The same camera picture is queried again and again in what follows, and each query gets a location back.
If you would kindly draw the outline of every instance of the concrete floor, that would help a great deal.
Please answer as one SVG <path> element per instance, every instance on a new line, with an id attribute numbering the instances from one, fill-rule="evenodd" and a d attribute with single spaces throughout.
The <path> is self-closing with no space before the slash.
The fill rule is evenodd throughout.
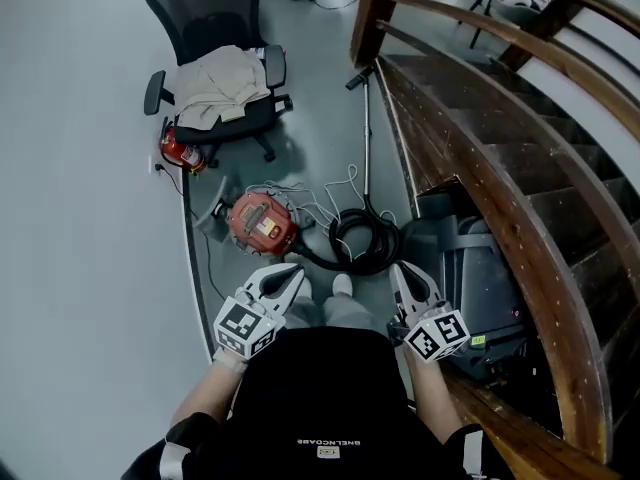
<path id="1" fill-rule="evenodd" d="M 326 7 L 340 6 L 351 0 L 318 0 Z M 440 0 L 468 7 L 473 0 Z M 356 186 L 363 184 L 363 94 L 349 92 L 345 83 L 356 74 L 349 59 L 349 44 L 357 13 L 357 4 L 346 9 L 327 11 L 310 2 L 261 0 L 261 30 L 269 43 L 280 44 L 287 51 L 287 83 L 280 93 L 288 92 L 294 111 L 281 119 L 281 124 L 267 134 L 276 150 L 277 159 L 265 163 L 263 151 L 253 141 L 224 145 L 218 155 L 220 167 L 207 169 L 190 183 L 192 209 L 197 215 L 209 206 L 222 175 L 235 176 L 240 187 L 274 180 L 281 184 L 304 182 L 321 204 L 329 207 L 323 185 L 347 179 L 348 165 L 357 166 Z M 392 23 L 436 46 L 463 51 L 474 30 L 438 15 L 413 9 L 396 10 Z M 499 53 L 504 45 L 482 34 L 476 52 Z M 393 38 L 385 40 L 385 53 L 416 53 Z M 392 211 L 398 226 L 410 219 L 409 200 L 405 190 L 392 130 L 387 119 L 380 90 L 371 78 L 372 136 L 372 202 L 376 210 Z M 361 206 L 349 185 L 334 187 L 332 194 L 341 210 Z M 295 201 L 303 203 L 304 197 Z M 349 236 L 356 254 L 363 249 L 366 237 Z M 207 252 L 204 237 L 195 232 L 196 256 L 201 277 L 205 310 L 213 321 L 221 299 L 207 278 Z M 305 241 L 318 254 L 332 258 L 329 244 L 320 229 L 305 232 Z M 232 294 L 268 259 L 246 256 L 229 240 L 211 240 L 211 274 L 223 295 Z M 335 273 L 305 262 L 314 299 L 322 303 L 330 294 Z M 355 297 L 380 321 L 388 320 L 394 304 L 388 278 L 380 274 L 354 278 Z"/>

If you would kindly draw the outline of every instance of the red fire extinguisher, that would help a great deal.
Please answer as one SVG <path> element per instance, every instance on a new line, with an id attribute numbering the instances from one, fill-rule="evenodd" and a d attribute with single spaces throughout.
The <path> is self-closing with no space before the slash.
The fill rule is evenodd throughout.
<path id="1" fill-rule="evenodd" d="M 160 153 L 167 162 L 191 172 L 201 172 L 207 168 L 204 155 L 196 148 L 176 142 L 173 126 L 169 125 L 160 139 Z"/>

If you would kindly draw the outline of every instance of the black vacuum hose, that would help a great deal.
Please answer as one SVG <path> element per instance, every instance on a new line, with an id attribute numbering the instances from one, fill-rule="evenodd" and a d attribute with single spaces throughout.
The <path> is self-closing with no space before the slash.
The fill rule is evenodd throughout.
<path id="1" fill-rule="evenodd" d="M 383 219 L 375 212 L 369 195 L 364 196 L 364 207 L 364 210 L 352 208 L 340 212 L 340 222 L 334 219 L 329 226 L 329 243 L 338 258 L 337 262 L 318 256 L 307 247 L 302 236 L 294 244 L 293 251 L 327 270 L 357 276 L 371 276 L 386 270 L 400 254 L 400 230 L 393 222 Z M 351 261 L 338 240 L 344 240 L 353 228 L 368 228 L 371 231 L 371 242 L 363 254 Z"/>

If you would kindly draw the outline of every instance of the gray pants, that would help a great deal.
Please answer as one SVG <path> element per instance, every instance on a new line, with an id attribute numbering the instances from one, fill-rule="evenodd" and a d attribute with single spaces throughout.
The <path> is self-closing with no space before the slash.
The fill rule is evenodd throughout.
<path id="1" fill-rule="evenodd" d="M 309 297 L 298 297 L 287 311 L 287 329 L 349 327 L 369 329 L 386 336 L 367 309 L 348 295 L 329 297 L 320 309 Z"/>

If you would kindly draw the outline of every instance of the metal pipe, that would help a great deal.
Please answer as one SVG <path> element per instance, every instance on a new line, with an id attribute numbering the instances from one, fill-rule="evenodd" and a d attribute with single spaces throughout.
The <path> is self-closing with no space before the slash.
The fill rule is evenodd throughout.
<path id="1" fill-rule="evenodd" d="M 369 79 L 363 82 L 364 89 L 364 195 L 369 195 L 369 162 L 371 156 L 371 128 L 369 127 Z"/>

